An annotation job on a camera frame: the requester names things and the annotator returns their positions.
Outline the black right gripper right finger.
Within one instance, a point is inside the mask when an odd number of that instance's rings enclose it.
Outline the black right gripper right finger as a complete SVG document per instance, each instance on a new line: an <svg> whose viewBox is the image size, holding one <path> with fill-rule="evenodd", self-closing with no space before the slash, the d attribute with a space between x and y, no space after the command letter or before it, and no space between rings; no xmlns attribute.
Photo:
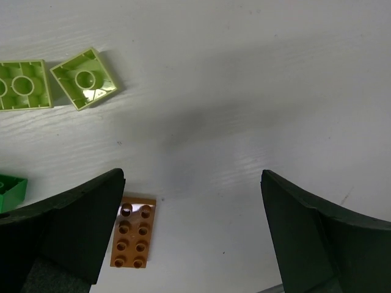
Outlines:
<svg viewBox="0 0 391 293"><path fill-rule="evenodd" d="M390 292L390 222L271 170L263 170L260 185L285 292Z"/></svg>

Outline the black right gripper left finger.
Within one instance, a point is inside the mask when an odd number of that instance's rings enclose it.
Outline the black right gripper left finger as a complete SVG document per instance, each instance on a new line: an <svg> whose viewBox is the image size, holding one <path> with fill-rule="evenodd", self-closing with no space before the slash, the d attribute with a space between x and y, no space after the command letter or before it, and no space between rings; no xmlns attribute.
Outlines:
<svg viewBox="0 0 391 293"><path fill-rule="evenodd" d="M89 292L96 284L125 188L114 168L1 214L1 292Z"/></svg>

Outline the dark green lego brick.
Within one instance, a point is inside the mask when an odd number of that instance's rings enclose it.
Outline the dark green lego brick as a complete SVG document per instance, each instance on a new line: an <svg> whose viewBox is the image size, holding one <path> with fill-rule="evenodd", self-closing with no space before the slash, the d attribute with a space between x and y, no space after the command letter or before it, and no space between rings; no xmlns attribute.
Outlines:
<svg viewBox="0 0 391 293"><path fill-rule="evenodd" d="M1 213L16 209L25 199L27 182L25 178L1 175Z"/></svg>

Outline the orange lego plate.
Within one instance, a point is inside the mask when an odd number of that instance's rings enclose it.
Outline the orange lego plate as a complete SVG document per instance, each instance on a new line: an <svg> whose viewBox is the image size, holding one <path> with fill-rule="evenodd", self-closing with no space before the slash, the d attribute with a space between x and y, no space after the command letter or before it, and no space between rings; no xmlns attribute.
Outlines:
<svg viewBox="0 0 391 293"><path fill-rule="evenodd" d="M123 197L114 225L110 266L143 269L151 246L156 200Z"/></svg>

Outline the pale green long lego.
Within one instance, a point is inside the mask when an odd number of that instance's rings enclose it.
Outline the pale green long lego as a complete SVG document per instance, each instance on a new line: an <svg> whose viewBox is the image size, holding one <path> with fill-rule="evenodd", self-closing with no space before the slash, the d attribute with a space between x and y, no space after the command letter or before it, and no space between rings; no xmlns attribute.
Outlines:
<svg viewBox="0 0 391 293"><path fill-rule="evenodd" d="M54 107L45 61L1 61L1 111Z"/></svg>

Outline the pale green square lego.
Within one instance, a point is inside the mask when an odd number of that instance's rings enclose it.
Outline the pale green square lego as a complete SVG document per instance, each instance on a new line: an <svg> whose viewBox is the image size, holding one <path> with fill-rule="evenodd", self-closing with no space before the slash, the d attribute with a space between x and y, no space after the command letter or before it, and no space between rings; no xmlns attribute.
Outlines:
<svg viewBox="0 0 391 293"><path fill-rule="evenodd" d="M77 111L95 107L122 90L101 54L89 47L49 69Z"/></svg>

